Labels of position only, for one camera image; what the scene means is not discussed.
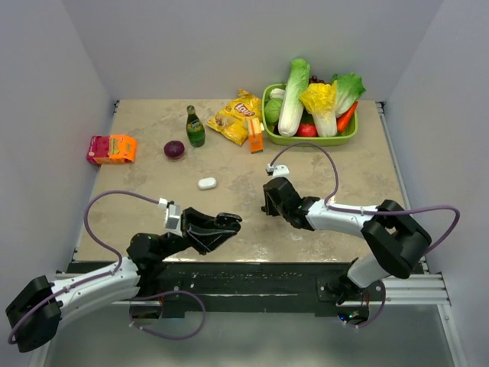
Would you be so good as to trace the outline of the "black earbud charging case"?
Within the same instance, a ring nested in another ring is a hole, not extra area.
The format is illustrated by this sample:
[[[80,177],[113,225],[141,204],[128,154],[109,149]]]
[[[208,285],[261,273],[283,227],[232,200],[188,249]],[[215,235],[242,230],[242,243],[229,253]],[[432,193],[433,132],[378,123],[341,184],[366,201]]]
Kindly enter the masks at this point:
[[[241,229],[242,218],[238,214],[219,213],[215,219],[215,227],[219,229],[232,230],[239,232]]]

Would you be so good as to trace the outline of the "white earbud charging case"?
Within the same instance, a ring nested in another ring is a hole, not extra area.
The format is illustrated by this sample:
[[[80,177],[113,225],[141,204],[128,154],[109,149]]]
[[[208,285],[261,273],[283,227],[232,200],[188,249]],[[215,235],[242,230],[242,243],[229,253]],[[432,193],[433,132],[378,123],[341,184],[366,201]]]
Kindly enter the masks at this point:
[[[200,179],[197,183],[200,190],[211,190],[217,186],[217,180],[214,177]]]

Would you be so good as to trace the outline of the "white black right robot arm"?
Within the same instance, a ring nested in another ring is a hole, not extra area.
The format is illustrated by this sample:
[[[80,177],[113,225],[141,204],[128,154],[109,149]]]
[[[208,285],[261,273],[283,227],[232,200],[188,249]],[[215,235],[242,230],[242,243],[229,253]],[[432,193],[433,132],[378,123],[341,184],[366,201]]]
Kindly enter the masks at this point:
[[[363,238],[371,253],[352,262],[332,288],[358,300],[368,286],[388,276],[407,279],[432,242],[427,231],[393,200],[379,206],[325,204],[314,196],[301,197],[285,177],[263,186],[269,216],[282,216],[292,227],[333,231]]]

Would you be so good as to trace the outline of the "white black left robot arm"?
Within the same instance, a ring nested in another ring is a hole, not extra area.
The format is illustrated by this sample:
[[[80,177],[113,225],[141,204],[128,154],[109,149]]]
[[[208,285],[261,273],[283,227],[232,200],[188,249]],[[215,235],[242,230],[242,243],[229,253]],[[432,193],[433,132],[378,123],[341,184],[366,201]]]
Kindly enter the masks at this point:
[[[208,216],[172,207],[164,234],[135,234],[127,256],[115,263],[61,281],[44,276],[31,280],[5,310],[11,325],[8,343],[30,352],[53,339],[62,321],[120,300],[155,298],[166,258],[188,248],[206,255],[237,235],[241,221],[236,214]]]

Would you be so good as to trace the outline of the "orange juice carton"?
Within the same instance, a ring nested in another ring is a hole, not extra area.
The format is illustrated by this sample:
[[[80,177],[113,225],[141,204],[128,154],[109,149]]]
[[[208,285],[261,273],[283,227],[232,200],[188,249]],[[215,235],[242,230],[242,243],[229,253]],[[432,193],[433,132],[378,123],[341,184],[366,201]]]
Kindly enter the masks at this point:
[[[252,154],[262,152],[264,149],[263,131],[259,118],[247,119],[248,140]]]

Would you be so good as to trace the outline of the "red apple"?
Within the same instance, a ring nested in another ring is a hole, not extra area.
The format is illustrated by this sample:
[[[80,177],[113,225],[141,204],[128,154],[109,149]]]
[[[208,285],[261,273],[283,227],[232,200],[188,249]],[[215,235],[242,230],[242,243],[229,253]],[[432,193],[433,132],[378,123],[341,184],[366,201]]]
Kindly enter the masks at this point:
[[[314,124],[301,123],[297,129],[296,136],[304,138],[314,138],[318,136],[318,132]]]

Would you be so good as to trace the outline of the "long napa cabbage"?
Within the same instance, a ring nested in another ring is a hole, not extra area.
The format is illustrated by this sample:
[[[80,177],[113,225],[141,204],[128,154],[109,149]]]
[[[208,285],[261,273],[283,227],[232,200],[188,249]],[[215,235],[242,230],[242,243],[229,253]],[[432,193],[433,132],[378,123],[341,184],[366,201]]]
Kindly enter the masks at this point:
[[[294,59],[290,63],[290,75],[278,122],[278,132],[282,136],[292,137],[299,128],[304,109],[300,95],[309,86],[310,70],[311,66],[303,58]]]

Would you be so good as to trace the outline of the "yellow Lays chips bag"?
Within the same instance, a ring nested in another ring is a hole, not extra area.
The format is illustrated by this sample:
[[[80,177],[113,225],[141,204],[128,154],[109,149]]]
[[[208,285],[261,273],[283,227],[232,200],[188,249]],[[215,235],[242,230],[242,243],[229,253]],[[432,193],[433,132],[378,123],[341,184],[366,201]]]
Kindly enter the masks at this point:
[[[248,120],[262,121],[262,100],[240,89],[238,97],[221,108],[207,125],[233,143],[242,146],[248,138]]]

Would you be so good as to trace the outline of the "round green cabbage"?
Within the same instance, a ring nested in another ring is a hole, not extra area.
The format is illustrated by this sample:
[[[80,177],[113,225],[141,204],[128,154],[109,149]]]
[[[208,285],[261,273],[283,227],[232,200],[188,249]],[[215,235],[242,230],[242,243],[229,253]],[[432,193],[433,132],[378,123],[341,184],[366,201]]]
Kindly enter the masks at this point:
[[[264,107],[264,119],[268,125],[276,125],[280,119],[280,111],[283,100],[280,98],[270,99]]]

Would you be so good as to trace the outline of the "green glass bottle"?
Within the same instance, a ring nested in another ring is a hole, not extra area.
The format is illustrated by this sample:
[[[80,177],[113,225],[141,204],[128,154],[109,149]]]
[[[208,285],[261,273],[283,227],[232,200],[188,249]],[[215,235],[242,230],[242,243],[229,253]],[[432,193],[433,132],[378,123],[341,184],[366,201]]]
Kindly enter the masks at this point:
[[[206,132],[204,125],[197,116],[194,106],[187,106],[186,111],[186,133],[189,139],[189,143],[194,148],[201,147],[205,144],[206,141]]]

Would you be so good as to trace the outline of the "orange carrot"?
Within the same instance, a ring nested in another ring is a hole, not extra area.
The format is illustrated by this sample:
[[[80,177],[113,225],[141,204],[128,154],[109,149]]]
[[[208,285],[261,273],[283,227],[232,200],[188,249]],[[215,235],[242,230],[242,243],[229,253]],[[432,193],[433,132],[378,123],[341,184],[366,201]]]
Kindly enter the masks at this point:
[[[358,106],[358,102],[355,102],[347,112],[337,118],[337,132],[342,134],[347,129],[350,120],[355,115],[355,110]]]

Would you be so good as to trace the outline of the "yellow leaf cabbage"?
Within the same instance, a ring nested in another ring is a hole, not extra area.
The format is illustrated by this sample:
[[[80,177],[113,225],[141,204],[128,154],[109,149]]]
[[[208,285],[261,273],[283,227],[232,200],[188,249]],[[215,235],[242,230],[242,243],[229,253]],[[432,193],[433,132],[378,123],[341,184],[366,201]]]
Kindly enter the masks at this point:
[[[337,134],[335,104],[337,82],[332,84],[311,83],[300,94],[300,101],[313,117],[319,137],[332,137]]]

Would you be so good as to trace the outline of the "pink orange snack box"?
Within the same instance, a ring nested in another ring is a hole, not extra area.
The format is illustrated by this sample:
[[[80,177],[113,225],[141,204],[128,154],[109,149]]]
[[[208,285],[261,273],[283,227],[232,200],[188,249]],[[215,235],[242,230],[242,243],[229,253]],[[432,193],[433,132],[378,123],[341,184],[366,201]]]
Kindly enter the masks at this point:
[[[90,164],[126,164],[135,160],[137,141],[128,135],[92,136],[86,160]]]

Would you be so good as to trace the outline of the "dark purple grapes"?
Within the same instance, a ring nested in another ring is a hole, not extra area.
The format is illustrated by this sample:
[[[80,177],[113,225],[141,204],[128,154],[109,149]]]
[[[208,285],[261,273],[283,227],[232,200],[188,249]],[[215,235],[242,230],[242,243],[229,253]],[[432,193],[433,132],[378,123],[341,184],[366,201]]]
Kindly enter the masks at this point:
[[[320,78],[318,78],[317,76],[313,75],[309,78],[309,83],[312,84],[312,83],[321,83],[321,84],[325,84],[325,81],[324,80],[321,80]]]

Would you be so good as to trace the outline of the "green leaf lettuce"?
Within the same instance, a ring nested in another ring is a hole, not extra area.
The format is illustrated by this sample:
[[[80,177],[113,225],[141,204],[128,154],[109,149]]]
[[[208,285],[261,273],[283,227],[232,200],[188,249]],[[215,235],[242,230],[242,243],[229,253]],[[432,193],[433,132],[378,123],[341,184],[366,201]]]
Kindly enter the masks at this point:
[[[336,82],[335,116],[339,118],[358,101],[366,89],[362,77],[355,73],[334,74],[332,82]]]

